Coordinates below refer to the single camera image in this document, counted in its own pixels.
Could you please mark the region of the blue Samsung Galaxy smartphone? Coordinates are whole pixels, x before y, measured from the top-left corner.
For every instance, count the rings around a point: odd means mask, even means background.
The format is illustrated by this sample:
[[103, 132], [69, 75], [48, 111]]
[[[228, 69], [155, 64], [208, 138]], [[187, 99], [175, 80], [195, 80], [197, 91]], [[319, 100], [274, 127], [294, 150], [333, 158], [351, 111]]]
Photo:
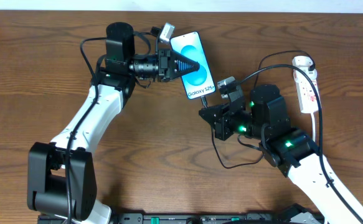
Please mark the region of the blue Samsung Galaxy smartphone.
[[193, 100], [214, 93], [216, 88], [199, 33], [195, 31], [173, 37], [171, 47], [187, 59], [177, 66], [183, 73], [181, 78], [187, 98]]

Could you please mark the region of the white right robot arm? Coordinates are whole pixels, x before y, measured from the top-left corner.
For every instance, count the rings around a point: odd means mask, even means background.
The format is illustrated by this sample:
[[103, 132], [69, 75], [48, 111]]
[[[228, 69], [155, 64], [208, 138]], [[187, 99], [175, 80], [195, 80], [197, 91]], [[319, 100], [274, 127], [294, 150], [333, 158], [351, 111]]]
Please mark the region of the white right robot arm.
[[239, 86], [223, 87], [229, 102], [203, 108], [213, 137], [233, 134], [259, 140], [265, 160], [298, 186], [331, 223], [363, 223], [363, 206], [341, 182], [328, 160], [305, 131], [293, 127], [285, 99], [275, 85], [261, 85], [250, 93], [251, 110]]

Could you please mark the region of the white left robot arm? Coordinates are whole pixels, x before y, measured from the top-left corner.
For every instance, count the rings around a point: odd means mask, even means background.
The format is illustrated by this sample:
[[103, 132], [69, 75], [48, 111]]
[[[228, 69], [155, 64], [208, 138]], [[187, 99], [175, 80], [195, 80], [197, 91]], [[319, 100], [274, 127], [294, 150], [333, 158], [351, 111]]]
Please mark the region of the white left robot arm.
[[153, 27], [155, 43], [145, 54], [135, 38], [149, 35], [130, 24], [107, 26], [106, 52], [90, 65], [88, 96], [71, 122], [48, 143], [36, 142], [28, 154], [27, 206], [59, 223], [109, 223], [111, 208], [97, 199], [93, 155], [111, 121], [125, 107], [135, 86], [170, 82], [198, 71], [199, 63], [158, 44], [169, 42], [173, 27]]

